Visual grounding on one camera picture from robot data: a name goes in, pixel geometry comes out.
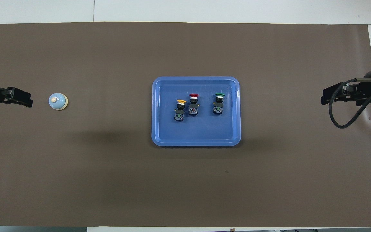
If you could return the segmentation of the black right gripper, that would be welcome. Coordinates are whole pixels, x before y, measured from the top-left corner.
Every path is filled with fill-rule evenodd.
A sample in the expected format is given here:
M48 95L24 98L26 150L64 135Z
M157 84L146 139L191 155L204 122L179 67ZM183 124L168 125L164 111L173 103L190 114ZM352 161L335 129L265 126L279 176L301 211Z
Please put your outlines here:
M341 86L343 82L323 89L321 97L321 105L329 104L335 90ZM363 106L365 103L371 104L371 78L361 78L352 83L347 84L347 94L344 93L343 88L337 92L334 102L345 101L355 102L356 106Z

